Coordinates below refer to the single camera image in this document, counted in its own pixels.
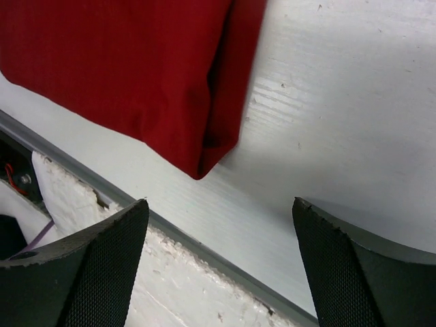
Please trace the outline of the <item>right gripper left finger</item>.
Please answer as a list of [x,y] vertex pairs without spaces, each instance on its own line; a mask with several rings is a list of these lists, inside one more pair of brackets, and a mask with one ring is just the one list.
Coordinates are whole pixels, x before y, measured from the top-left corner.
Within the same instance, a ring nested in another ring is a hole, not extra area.
[[1,262],[2,326],[124,326],[149,222],[138,200]]

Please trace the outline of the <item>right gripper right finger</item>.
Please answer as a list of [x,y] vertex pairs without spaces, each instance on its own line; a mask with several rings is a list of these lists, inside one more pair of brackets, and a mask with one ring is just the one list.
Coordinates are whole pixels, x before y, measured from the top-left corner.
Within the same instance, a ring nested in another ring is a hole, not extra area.
[[320,326],[434,326],[435,254],[380,237],[302,198],[292,207]]

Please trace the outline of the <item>red t-shirt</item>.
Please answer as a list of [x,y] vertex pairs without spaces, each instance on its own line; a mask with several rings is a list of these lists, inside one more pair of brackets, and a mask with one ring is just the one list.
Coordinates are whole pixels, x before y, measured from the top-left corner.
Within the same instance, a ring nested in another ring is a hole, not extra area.
[[265,1],[2,1],[1,73],[199,180],[237,144]]

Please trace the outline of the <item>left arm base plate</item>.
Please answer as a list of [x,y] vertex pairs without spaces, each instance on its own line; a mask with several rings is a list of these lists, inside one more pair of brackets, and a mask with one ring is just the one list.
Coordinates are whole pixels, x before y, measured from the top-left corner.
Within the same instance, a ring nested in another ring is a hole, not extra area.
[[6,134],[1,134],[1,180],[41,208],[44,201],[31,156],[31,150]]

